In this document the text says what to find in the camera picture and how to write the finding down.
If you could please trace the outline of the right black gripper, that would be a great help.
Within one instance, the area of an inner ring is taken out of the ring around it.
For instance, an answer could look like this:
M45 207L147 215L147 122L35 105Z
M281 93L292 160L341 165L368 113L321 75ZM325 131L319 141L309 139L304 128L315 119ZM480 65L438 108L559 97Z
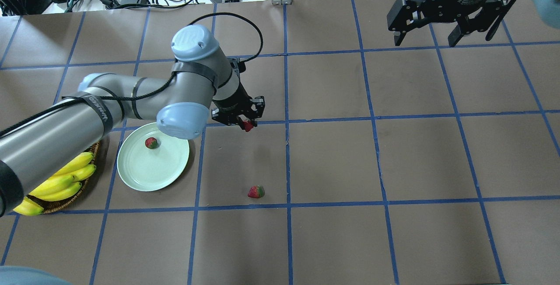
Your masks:
M453 23L448 46L470 32L488 30L504 8L504 0L395 0L387 14L387 28L400 46L407 33L430 23Z

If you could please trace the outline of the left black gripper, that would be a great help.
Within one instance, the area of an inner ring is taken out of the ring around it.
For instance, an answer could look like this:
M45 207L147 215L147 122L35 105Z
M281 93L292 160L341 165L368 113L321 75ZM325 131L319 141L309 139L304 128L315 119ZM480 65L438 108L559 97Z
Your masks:
M257 127L258 119L263 116L266 107L264 96L251 97L241 83L230 97L214 100L213 103L216 107L211 110L212 120L240 128L242 121L250 121L253 127Z

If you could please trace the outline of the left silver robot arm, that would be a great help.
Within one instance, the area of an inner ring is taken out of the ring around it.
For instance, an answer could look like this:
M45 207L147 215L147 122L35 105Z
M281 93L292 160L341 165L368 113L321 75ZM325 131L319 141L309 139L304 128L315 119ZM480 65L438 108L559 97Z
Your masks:
M171 49L167 80L93 73L78 92L2 130L1 214L124 119L153 120L164 134L187 140L197 138L208 119L257 126L265 99L246 92L240 79L245 62L226 57L208 28L178 30Z

